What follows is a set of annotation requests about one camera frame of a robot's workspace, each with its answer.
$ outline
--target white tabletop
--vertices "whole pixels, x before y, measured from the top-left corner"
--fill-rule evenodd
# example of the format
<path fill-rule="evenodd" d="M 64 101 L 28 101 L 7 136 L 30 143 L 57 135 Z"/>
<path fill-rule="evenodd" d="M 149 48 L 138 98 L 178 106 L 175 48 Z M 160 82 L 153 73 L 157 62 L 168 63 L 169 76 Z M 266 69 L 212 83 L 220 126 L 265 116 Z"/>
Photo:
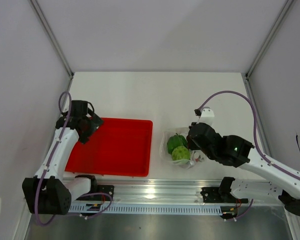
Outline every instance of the white tabletop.
<path fill-rule="evenodd" d="M 221 180 L 234 177 L 261 180 L 263 178 L 256 174 L 209 159 L 193 168 L 183 169 L 160 158 L 163 131 L 196 122 L 198 117 L 194 109 L 222 90 L 247 95 L 240 73 L 219 72 L 76 72 L 70 93 L 73 100 L 91 102 L 100 117 L 153 122 L 149 174 L 134 179 Z M 253 143 L 253 115 L 243 98 L 233 94 L 218 95 L 207 106 L 214 111 L 212 126 L 217 133 L 238 135 Z M 96 177 L 132 179 L 113 175 Z"/>

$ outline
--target red tray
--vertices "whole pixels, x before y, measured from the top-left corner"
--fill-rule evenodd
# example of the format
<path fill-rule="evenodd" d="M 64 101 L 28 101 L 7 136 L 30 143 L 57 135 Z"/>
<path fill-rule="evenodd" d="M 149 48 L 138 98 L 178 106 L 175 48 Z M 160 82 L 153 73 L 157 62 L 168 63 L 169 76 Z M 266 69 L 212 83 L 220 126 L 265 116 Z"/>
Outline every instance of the red tray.
<path fill-rule="evenodd" d="M 65 171 L 146 177 L 149 173 L 152 121 L 102 119 L 103 125 L 86 144 L 75 144 Z"/>

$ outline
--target white robotic arm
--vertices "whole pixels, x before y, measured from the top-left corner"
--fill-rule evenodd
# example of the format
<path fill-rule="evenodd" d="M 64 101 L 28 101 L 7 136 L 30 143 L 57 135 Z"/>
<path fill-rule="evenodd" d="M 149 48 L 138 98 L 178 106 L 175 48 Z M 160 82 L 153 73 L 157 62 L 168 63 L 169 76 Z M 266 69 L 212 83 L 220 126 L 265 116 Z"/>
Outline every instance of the white robotic arm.
<path fill-rule="evenodd" d="M 287 211 L 300 216 L 300 171 L 266 154 L 261 156 L 252 143 L 239 136 L 221 137 L 203 122 L 190 126 L 187 140 L 189 149 L 201 150 L 211 160 L 248 170 L 269 180 L 249 182 L 225 177 L 218 189 L 202 188 L 205 203 L 236 203 L 238 199 L 245 198 L 269 202 L 275 197 L 284 204 Z"/>
<path fill-rule="evenodd" d="M 79 141 L 86 143 L 89 137 L 103 123 L 94 110 L 88 108 L 87 101 L 71 101 L 71 110 L 56 122 L 56 130 L 51 147 L 33 178 L 25 178 L 22 183 L 24 196 L 31 213 L 35 208 L 39 214 L 65 215 L 71 202 L 95 187 L 94 176 L 79 175 L 64 185 L 63 174 L 71 151 Z"/>

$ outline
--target purple cable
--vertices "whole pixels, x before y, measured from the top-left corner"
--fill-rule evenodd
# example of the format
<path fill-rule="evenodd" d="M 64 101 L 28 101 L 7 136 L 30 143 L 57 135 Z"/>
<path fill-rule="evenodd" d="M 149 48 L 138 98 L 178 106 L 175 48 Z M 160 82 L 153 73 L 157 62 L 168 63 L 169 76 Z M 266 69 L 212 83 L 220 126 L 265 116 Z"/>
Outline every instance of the purple cable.
<path fill-rule="evenodd" d="M 256 109 L 253 106 L 252 102 L 250 101 L 249 98 L 247 98 L 245 95 L 236 92 L 236 91 L 230 91 L 230 90 L 225 90 L 225 91 L 218 91 L 216 93 L 214 93 L 213 95 L 211 95 L 210 97 L 208 97 L 207 100 L 204 101 L 204 103 L 198 108 L 200 111 L 202 110 L 202 108 L 207 104 L 207 102 L 209 102 L 213 97 L 219 95 L 219 94 L 235 94 L 238 95 L 240 97 L 242 97 L 243 99 L 245 99 L 252 110 L 252 114 L 253 114 L 253 140 L 254 140 L 254 144 L 255 144 L 255 149 L 257 150 L 257 152 L 259 153 L 259 155 L 268 163 L 271 165 L 271 161 L 265 156 L 265 154 L 261 151 L 258 141 L 257 141 L 257 113 L 256 113 Z M 283 169 L 282 167 L 278 166 L 277 164 L 272 164 L 272 166 L 274 166 L 276 169 L 278 169 L 279 171 L 297 179 L 300 181 L 300 177 L 297 175 L 294 175 L 293 173 Z"/>
<path fill-rule="evenodd" d="M 63 93 L 61 93 L 61 95 L 60 95 L 60 97 L 59 97 L 59 101 L 58 101 L 59 110 L 61 110 L 61 99 L 62 99 L 62 97 L 63 97 L 64 95 L 68 95 L 68 97 L 69 97 L 69 109 L 68 109 L 68 113 L 67 113 L 67 115 L 66 115 L 64 124 L 63 124 L 63 126 L 62 126 L 62 130 L 61 130 L 61 132 L 60 132 L 60 134 L 59 134 L 59 137 L 58 137 L 59 139 L 61 139 L 62 136 L 63 136 L 63 134 L 64 134 L 64 131 L 65 131 L 66 126 L 67 126 L 67 123 L 68 123 L 69 118 L 70 118 L 70 110 L 71 110 L 71 100 L 72 100 L 72 99 L 71 99 L 71 95 L 70 95 L 70 93 L 69 93 L 68 91 L 64 91 Z M 48 158 L 48 160 L 47 160 L 47 162 L 46 162 L 46 167 L 47 167 L 47 168 L 50 166 L 50 162 L 51 162 L 51 160 L 52 160 L 52 157 L 54 156 L 54 153 L 55 153 L 55 151 L 56 151 L 56 149 L 57 149 L 59 143 L 60 143 L 60 142 L 57 141 L 57 142 L 54 144 L 54 146 L 53 146 L 53 149 L 52 149 L 52 151 L 51 151 L 51 153 L 50 153 L 50 155 L 49 155 L 49 158 Z M 40 193 L 40 189 L 41 189 L 41 186 L 42 186 L 42 182 L 43 182 L 43 180 L 44 180 L 44 178 L 45 178 L 46 173 L 47 173 L 47 170 L 43 170 L 42 176 L 41 176 L 41 178 L 40 178 L 40 180 L 39 180 L 39 183 L 38 183 L 38 187 L 36 188 L 35 198 L 34 198 L 34 214 L 35 214 L 35 218 L 36 218 L 37 223 L 38 223 L 41 227 L 47 226 L 47 225 L 50 224 L 50 223 L 52 222 L 52 220 L 55 218 L 55 215 L 53 215 L 53 216 L 51 217 L 51 219 L 50 219 L 48 222 L 46 222 L 46 223 L 41 222 L 41 220 L 40 220 L 40 218 L 39 218 L 39 212 L 38 212 L 39 193 Z"/>
<path fill-rule="evenodd" d="M 249 206 L 248 206 L 248 208 L 244 211 L 244 213 L 242 213 L 241 215 L 239 215 L 239 216 L 236 216 L 236 217 L 233 217 L 233 218 L 230 218 L 230 219 L 228 219 L 228 220 L 226 220 L 226 222 L 228 222 L 228 221 L 234 221 L 235 219 L 237 220 L 237 219 L 239 219 L 239 218 L 242 218 L 244 215 L 246 215 L 247 214 L 247 212 L 251 209 L 251 207 L 252 207 L 252 204 L 254 203 L 254 200 L 253 199 L 251 199 L 251 202 L 250 202 L 250 204 L 249 204 Z"/>

